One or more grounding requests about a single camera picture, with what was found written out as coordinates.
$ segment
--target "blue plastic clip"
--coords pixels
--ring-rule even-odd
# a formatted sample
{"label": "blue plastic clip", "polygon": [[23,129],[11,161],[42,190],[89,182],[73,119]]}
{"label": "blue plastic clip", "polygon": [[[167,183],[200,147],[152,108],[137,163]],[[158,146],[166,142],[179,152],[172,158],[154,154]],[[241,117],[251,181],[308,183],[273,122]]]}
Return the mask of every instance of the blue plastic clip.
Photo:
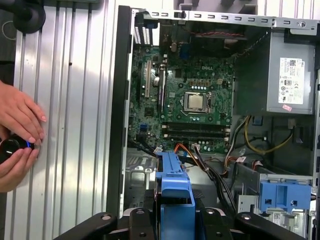
{"label": "blue plastic clip", "polygon": [[156,173],[161,180],[163,198],[185,199],[186,203],[162,204],[161,240],[194,240],[196,234],[196,204],[190,179],[181,168],[181,162],[173,152],[158,152],[162,156],[162,172]]}
{"label": "blue plastic clip", "polygon": [[281,208],[288,213],[293,209],[310,209],[311,186],[297,182],[260,183],[259,208],[262,212],[268,208]]}

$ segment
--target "sticker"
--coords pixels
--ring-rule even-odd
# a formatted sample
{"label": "sticker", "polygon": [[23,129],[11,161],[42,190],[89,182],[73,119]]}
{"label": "sticker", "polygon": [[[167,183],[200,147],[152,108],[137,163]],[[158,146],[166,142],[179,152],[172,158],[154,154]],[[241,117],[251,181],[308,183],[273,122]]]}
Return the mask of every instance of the sticker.
{"label": "sticker", "polygon": [[245,160],[246,160],[246,157],[245,156],[241,156],[235,162],[236,163],[243,163]]}
{"label": "sticker", "polygon": [[292,107],[290,107],[290,106],[288,106],[288,105],[285,105],[285,104],[282,105],[282,108],[283,108],[284,110],[287,110],[288,112],[291,112],[291,110],[292,110]]}
{"label": "sticker", "polygon": [[280,104],[303,104],[304,84],[305,62],[299,58],[281,57],[278,102]]}
{"label": "sticker", "polygon": [[155,148],[155,150],[153,151],[153,153],[156,154],[156,153],[160,153],[160,152],[162,152],[162,151],[163,151],[163,149],[162,149],[161,147],[157,146],[157,147]]}
{"label": "sticker", "polygon": [[281,226],[281,214],[280,213],[273,214],[273,223]]}

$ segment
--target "human hand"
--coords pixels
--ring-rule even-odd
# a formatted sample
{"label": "human hand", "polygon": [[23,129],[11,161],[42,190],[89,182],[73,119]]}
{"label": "human hand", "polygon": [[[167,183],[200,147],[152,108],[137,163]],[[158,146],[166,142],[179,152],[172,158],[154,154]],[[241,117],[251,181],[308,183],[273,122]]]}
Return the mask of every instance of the human hand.
{"label": "human hand", "polygon": [[0,81],[0,125],[39,145],[45,137],[40,122],[46,121],[44,112],[29,96]]}
{"label": "human hand", "polygon": [[35,163],[39,150],[19,149],[0,164],[0,193],[14,190]]}

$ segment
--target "green circuit board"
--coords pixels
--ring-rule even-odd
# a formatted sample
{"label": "green circuit board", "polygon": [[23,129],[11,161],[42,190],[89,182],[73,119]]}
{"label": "green circuit board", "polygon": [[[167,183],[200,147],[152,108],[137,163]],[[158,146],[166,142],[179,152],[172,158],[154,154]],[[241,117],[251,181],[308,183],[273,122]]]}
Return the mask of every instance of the green circuit board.
{"label": "green circuit board", "polygon": [[[129,138],[165,151],[180,142],[197,144],[202,153],[225,153],[232,121],[232,61],[208,57],[186,61],[177,54],[166,58],[158,47],[133,52]],[[163,63],[161,101],[158,81]]]}
{"label": "green circuit board", "polygon": [[167,122],[230,125],[233,65],[225,59],[168,58],[164,116]]}

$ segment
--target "red wire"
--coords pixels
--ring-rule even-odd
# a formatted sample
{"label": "red wire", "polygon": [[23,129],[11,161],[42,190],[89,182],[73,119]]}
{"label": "red wire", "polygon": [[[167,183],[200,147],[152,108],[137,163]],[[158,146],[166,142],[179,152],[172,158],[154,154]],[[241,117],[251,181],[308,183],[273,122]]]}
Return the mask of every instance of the red wire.
{"label": "red wire", "polygon": [[222,31],[209,31],[209,32],[199,33],[199,32],[189,31],[187,29],[184,29],[184,30],[189,32],[190,34],[195,34],[195,35],[200,35],[200,36],[226,35],[226,36],[232,36],[232,37],[244,37],[244,35],[242,35],[240,33],[228,33],[228,32],[222,32]]}

